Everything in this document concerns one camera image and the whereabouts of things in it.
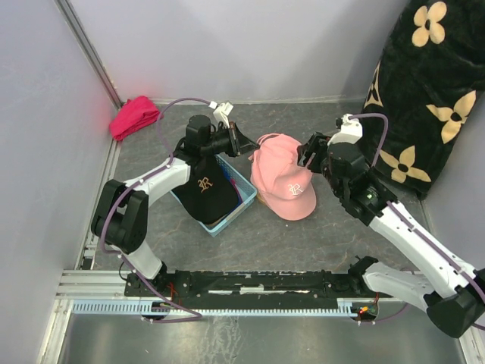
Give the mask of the black cap gold R logo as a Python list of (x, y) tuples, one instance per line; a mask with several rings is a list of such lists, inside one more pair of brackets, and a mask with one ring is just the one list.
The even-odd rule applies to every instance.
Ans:
[(208, 225), (229, 215), (239, 204), (235, 187), (215, 156), (201, 160), (189, 180), (172, 192), (192, 218)]

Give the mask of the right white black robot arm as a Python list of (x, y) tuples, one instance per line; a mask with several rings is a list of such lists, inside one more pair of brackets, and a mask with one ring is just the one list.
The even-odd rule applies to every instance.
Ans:
[(297, 153), (300, 166), (326, 178), (346, 212), (385, 237), (420, 272), (405, 273), (366, 258), (347, 279), (351, 293), (395, 297), (426, 312), (453, 338), (474, 326), (484, 314), (484, 271), (445, 248), (416, 221), (378, 180), (351, 137), (315, 133)]

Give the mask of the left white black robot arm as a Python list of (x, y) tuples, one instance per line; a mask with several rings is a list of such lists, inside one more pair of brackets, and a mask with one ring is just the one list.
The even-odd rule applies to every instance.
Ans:
[(144, 290), (161, 295), (167, 289), (164, 263), (146, 241), (151, 205), (172, 193), (193, 219), (217, 226), (243, 202), (235, 181), (217, 157), (224, 153), (235, 158), (258, 148), (233, 122), (214, 126), (204, 115), (192, 116), (185, 136), (161, 165), (132, 180), (105, 183), (91, 232), (103, 249), (120, 254), (142, 275)]

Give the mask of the pink cap with R logo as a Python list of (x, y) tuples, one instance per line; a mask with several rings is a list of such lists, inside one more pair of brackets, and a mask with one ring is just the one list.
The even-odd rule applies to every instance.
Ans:
[(258, 139), (250, 181), (268, 208), (287, 221), (307, 218), (316, 208), (312, 173), (297, 164), (300, 142), (283, 133), (269, 133)]

